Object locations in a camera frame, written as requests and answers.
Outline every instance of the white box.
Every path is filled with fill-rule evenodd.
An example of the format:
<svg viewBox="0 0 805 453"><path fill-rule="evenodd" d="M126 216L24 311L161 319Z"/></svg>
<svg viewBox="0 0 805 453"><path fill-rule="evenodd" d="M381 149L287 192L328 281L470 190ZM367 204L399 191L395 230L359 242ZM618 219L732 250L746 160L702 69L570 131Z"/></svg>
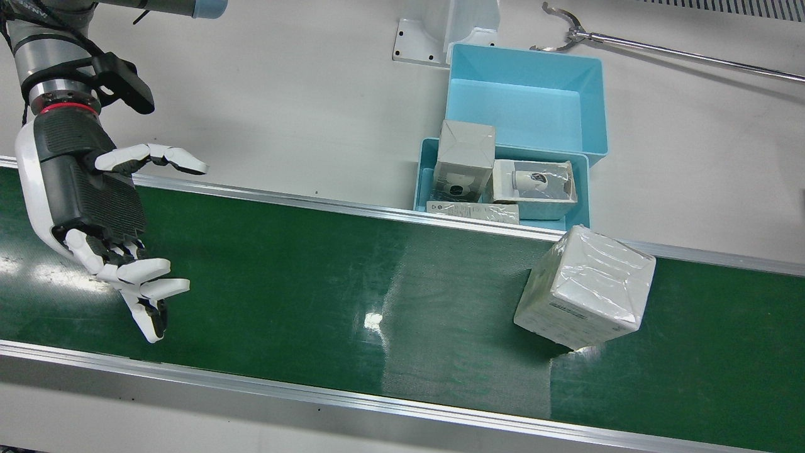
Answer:
<svg viewBox="0 0 805 453"><path fill-rule="evenodd" d="M477 202L495 161L495 127L444 120L433 172L436 200Z"/></svg>
<svg viewBox="0 0 805 453"><path fill-rule="evenodd" d="M640 328L656 259L574 226L531 269L514 323L571 349Z"/></svg>
<svg viewBox="0 0 805 453"><path fill-rule="evenodd" d="M490 222L520 224L520 211L517 205L492 205L489 203L445 202L430 200L425 210L432 214L446 214L453 217L474 218Z"/></svg>
<svg viewBox="0 0 805 453"><path fill-rule="evenodd" d="M495 160L489 186L485 201L516 203L526 219L558 220L578 200L570 162Z"/></svg>

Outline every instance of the green conveyor belt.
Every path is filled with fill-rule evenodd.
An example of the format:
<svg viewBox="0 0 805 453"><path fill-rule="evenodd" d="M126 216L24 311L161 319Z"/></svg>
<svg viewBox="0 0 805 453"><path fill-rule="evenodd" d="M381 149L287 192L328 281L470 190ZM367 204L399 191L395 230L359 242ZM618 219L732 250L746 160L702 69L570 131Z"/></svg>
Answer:
<svg viewBox="0 0 805 453"><path fill-rule="evenodd" d="M805 279L658 260L639 332L568 353L512 323L549 243L140 189L191 279L148 344L46 248L0 168L0 339L770 451L805 445Z"/></svg>

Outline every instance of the robotic arm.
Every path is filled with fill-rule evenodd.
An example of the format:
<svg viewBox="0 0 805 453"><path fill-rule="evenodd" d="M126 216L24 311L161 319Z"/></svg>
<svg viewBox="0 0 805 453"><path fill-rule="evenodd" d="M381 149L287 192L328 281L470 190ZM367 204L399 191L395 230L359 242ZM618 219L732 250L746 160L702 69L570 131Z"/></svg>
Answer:
<svg viewBox="0 0 805 453"><path fill-rule="evenodd" d="M207 165L181 148L117 148L98 119L118 99L141 114L154 110L136 67L86 38L95 2L0 0L0 28L14 53L27 106L36 115L14 146L28 217L53 250L117 289L146 339L167 326L165 298L185 279L159 279L168 260L149 258L139 236L145 215L131 174L153 162L204 174ZM106 0L120 6L216 18L226 0Z"/></svg>

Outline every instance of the blue bin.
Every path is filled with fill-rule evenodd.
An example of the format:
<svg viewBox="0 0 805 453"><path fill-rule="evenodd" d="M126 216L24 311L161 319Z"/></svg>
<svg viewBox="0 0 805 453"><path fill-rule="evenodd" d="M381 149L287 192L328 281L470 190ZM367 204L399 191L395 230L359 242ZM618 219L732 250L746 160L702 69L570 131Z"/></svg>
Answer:
<svg viewBox="0 0 805 453"><path fill-rule="evenodd" d="M601 61L585 56L453 47L446 119L489 124L512 148L607 154Z"/></svg>
<svg viewBox="0 0 805 453"><path fill-rule="evenodd" d="M425 139L419 153L414 210L425 212L425 203L430 199L433 189L433 169L439 152L439 139ZM573 209L559 220L521 220L528 227L548 228L568 231L573 225L590 225L589 161L584 154L569 152L541 151L536 149L513 148L502 145L495 147L495 159L537 160L542 162L567 162L573 166L573 179L576 182L578 202Z"/></svg>

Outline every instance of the red ring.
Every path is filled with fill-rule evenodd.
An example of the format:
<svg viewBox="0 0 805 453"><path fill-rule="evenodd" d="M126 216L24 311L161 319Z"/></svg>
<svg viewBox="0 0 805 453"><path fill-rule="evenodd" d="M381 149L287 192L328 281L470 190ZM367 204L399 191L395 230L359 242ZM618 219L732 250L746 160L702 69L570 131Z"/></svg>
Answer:
<svg viewBox="0 0 805 453"><path fill-rule="evenodd" d="M42 111L39 112L39 114L45 114L45 113L47 113L47 112L49 112L51 110L57 109L59 107L76 107L76 108L79 108L79 109L89 110L89 111L93 112L94 114L98 114L95 111L95 109L93 109L92 107L87 106L86 104L79 104L78 102L59 102L57 104L51 104L50 106L47 106L47 107L43 108Z"/></svg>

